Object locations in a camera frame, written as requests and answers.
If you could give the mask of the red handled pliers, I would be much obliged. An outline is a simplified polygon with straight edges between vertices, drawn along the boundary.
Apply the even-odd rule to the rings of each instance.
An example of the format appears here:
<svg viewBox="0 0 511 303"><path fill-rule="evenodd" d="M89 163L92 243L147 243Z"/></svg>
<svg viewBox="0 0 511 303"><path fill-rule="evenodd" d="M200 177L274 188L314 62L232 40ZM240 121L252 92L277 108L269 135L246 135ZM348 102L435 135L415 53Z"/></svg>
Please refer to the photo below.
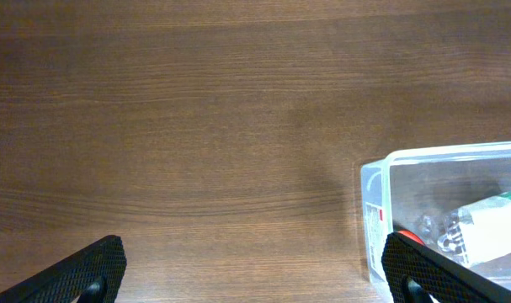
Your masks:
<svg viewBox="0 0 511 303"><path fill-rule="evenodd" d="M405 236L408 239L411 239L411 240L417 242L420 245L423 245L423 246L425 245L424 241L420 237L418 237L416 234L414 234L413 232L411 232L409 230L400 230L400 231L398 231L398 233Z"/></svg>

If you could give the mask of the clear case of coloured bits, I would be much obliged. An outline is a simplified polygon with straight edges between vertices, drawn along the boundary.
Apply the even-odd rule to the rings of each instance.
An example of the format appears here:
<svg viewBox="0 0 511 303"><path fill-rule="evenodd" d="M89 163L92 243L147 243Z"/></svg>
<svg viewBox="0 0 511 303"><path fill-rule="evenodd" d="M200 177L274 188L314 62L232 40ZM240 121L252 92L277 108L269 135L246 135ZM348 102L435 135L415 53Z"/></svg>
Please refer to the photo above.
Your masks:
<svg viewBox="0 0 511 303"><path fill-rule="evenodd" d="M471 267L511 253L511 190L450 210L424 215L417 223L422 241Z"/></svg>

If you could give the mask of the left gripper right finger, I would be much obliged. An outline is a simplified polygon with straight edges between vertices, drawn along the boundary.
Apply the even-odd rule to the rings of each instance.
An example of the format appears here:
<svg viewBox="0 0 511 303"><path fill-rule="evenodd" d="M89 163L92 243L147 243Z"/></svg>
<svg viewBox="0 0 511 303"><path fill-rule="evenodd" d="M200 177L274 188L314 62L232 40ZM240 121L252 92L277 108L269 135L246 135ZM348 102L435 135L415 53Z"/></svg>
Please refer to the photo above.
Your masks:
<svg viewBox="0 0 511 303"><path fill-rule="evenodd" d="M381 258L395 302L511 302L511 290L393 232Z"/></svg>

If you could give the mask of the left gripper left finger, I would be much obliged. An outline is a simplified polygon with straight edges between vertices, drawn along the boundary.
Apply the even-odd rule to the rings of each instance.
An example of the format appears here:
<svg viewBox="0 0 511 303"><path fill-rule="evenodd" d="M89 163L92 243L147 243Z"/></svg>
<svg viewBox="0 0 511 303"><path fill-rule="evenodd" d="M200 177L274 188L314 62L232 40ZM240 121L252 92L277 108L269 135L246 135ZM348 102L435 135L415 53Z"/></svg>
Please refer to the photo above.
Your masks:
<svg viewBox="0 0 511 303"><path fill-rule="evenodd" d="M108 235L0 293L1 303L114 303L127 259L119 236Z"/></svg>

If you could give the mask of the clear plastic container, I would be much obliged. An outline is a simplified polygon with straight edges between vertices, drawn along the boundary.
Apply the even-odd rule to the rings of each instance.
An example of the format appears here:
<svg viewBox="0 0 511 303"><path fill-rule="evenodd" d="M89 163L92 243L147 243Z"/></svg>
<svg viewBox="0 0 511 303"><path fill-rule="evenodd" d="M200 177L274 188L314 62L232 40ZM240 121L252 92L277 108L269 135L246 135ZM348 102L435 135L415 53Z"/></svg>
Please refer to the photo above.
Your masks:
<svg viewBox="0 0 511 303"><path fill-rule="evenodd" d="M424 215L439 217L510 191L511 141L394 151L362 165L359 181L369 280L391 302L381 263L387 236L417 235ZM511 253L468 269L511 290Z"/></svg>

